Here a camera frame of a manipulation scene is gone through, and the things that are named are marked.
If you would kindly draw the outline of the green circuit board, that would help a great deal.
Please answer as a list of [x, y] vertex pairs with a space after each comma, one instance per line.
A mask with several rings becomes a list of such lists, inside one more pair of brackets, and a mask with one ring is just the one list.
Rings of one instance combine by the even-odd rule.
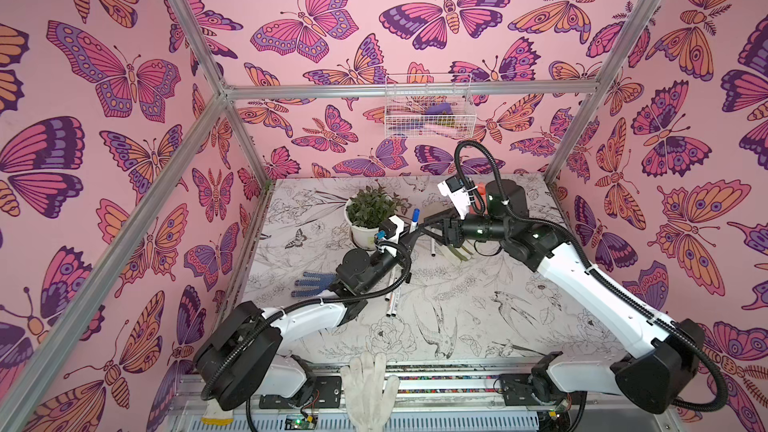
[[316, 417], [313, 415], [287, 415], [284, 421], [284, 431], [315, 430], [316, 426]]

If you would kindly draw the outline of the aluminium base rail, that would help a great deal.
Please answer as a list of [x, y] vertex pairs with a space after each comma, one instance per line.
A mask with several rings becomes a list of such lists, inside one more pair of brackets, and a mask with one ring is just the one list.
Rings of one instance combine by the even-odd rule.
[[[683, 431], [686, 426], [675, 410], [662, 415], [641, 411], [628, 400], [591, 392], [586, 398], [570, 394], [556, 405], [542, 405], [533, 398], [527, 375], [533, 362], [514, 359], [429, 365], [394, 363], [387, 371], [400, 380], [400, 388], [387, 431]], [[234, 409], [234, 422], [208, 426], [200, 419], [217, 412], [198, 393], [201, 379], [181, 379], [163, 431], [284, 431], [287, 415], [316, 417], [315, 430], [351, 431], [340, 375], [331, 364], [316, 370], [318, 391], [303, 409], [284, 399], [256, 395], [251, 406]]]

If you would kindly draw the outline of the blue dotted knit glove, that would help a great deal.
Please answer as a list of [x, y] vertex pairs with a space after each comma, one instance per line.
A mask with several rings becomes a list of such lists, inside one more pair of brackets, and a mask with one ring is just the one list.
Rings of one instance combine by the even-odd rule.
[[302, 276], [294, 281], [292, 298], [310, 298], [317, 296], [328, 289], [335, 280], [333, 273], [304, 272]]

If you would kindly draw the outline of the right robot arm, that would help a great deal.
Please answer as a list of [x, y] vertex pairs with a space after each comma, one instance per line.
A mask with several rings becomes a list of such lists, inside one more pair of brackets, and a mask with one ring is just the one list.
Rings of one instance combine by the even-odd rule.
[[416, 231], [442, 245], [494, 242], [531, 272], [554, 283], [599, 320], [623, 350], [605, 359], [556, 351], [532, 369], [528, 383], [542, 404], [570, 393], [621, 395], [640, 409], [662, 414], [676, 406], [715, 412], [729, 399], [725, 376], [703, 350], [705, 333], [690, 319], [675, 321], [646, 304], [591, 262], [564, 227], [529, 215], [524, 189], [509, 179], [486, 184], [485, 211], [471, 212], [467, 182], [453, 176], [439, 185], [453, 206], [423, 219]]

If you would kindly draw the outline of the blue dotted glove on rail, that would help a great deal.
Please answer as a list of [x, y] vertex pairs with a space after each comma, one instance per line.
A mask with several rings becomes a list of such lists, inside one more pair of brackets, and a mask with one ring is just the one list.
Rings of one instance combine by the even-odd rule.
[[200, 421], [208, 426], [225, 427], [234, 422], [234, 413], [232, 411], [206, 412]]

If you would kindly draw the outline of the potted green plant white pot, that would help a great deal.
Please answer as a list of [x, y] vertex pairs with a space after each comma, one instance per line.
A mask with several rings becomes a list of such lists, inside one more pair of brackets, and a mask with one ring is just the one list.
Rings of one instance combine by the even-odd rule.
[[396, 200], [382, 186], [360, 189], [344, 207], [353, 243], [364, 250], [373, 250], [380, 224], [395, 215], [396, 209]]

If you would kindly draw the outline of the white knit glove front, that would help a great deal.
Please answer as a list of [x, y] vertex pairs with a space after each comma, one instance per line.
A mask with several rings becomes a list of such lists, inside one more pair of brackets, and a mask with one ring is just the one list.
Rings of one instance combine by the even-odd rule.
[[340, 369], [345, 408], [356, 431], [382, 432], [393, 411], [400, 380], [385, 377], [387, 356], [364, 352]]

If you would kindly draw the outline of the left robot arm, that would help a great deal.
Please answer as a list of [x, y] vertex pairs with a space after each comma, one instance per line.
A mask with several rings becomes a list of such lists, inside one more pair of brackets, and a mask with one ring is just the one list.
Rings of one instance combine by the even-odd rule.
[[315, 396], [316, 375], [287, 346], [357, 318], [370, 301], [409, 281], [411, 253], [421, 235], [416, 229], [395, 242], [380, 242], [373, 253], [347, 252], [328, 290], [315, 297], [282, 308], [237, 305], [194, 356], [204, 382], [200, 398], [224, 411], [254, 395], [280, 397], [293, 407], [307, 404]]

